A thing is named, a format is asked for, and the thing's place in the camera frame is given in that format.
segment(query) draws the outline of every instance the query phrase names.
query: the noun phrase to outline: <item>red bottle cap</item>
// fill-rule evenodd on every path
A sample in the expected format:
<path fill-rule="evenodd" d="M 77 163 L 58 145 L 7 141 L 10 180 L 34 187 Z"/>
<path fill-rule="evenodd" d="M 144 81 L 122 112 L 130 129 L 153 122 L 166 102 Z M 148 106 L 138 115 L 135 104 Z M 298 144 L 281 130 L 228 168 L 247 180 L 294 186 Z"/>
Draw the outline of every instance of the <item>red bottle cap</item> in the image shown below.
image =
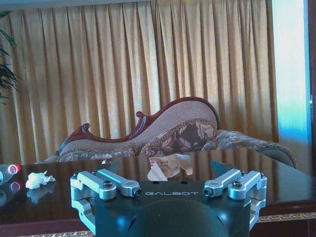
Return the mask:
<path fill-rule="evenodd" d="M 16 174 L 21 170 L 21 166 L 19 164 L 12 164 L 8 167 L 8 171 L 11 174 Z"/>

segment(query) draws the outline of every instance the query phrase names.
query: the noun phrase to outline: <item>silver metal bracket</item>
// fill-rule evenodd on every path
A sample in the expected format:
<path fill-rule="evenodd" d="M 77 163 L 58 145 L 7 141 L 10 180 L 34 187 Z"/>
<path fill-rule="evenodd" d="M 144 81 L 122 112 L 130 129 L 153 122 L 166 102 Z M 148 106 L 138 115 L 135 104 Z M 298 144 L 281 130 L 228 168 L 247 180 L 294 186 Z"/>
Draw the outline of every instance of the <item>silver metal bracket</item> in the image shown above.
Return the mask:
<path fill-rule="evenodd" d="M 263 173 L 250 171 L 248 174 L 231 169 L 214 180 L 204 183 L 203 193 L 207 197 L 218 197 L 227 188 L 228 196 L 233 200 L 250 198 L 249 230 L 259 219 L 260 209 L 266 206 L 267 178 Z"/>
<path fill-rule="evenodd" d="M 93 174 L 83 171 L 70 178 L 71 205 L 79 212 L 80 220 L 95 234 L 95 217 L 90 203 L 85 198 L 99 196 L 102 200 L 112 200 L 117 195 L 117 189 L 126 197 L 141 195 L 139 183 L 127 180 L 106 169 L 93 171 Z"/>

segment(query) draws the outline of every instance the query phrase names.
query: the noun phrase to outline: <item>sofa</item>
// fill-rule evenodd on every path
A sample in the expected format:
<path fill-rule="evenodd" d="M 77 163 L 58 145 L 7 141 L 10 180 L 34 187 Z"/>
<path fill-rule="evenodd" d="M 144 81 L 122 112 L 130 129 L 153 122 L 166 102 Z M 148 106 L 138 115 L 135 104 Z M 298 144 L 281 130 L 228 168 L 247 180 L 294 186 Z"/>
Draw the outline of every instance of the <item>sofa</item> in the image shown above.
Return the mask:
<path fill-rule="evenodd" d="M 137 112 L 135 130 L 119 139 L 105 139 L 89 132 L 85 123 L 70 134 L 55 154 L 44 162 L 105 159 L 119 156 L 155 155 L 189 151 L 249 147 L 282 163 L 296 167 L 286 147 L 221 130 L 214 107 L 198 97 L 170 102 L 156 114 Z"/>

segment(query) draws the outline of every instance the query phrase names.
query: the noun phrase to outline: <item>plastic bottle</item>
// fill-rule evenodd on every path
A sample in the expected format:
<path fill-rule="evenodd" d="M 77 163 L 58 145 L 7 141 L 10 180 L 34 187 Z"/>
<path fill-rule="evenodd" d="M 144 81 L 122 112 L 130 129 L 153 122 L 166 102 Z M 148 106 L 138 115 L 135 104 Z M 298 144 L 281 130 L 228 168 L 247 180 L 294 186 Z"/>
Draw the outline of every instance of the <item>plastic bottle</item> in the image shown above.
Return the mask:
<path fill-rule="evenodd" d="M 0 164 L 0 185 L 8 182 L 20 170 L 21 166 L 18 164 Z"/>

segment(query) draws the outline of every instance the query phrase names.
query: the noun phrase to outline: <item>snack wrapper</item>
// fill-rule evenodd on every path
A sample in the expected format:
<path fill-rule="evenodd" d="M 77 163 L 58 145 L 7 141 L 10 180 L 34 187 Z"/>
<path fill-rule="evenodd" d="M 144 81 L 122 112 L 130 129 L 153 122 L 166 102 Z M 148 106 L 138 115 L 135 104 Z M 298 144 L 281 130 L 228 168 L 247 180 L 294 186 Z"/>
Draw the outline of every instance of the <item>snack wrapper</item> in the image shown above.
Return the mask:
<path fill-rule="evenodd" d="M 149 160 L 152 169 L 147 177 L 151 181 L 163 181 L 174 177 L 180 173 L 180 168 L 184 169 L 187 175 L 192 175 L 193 173 L 189 155 L 172 154 L 165 157 L 150 157 Z"/>

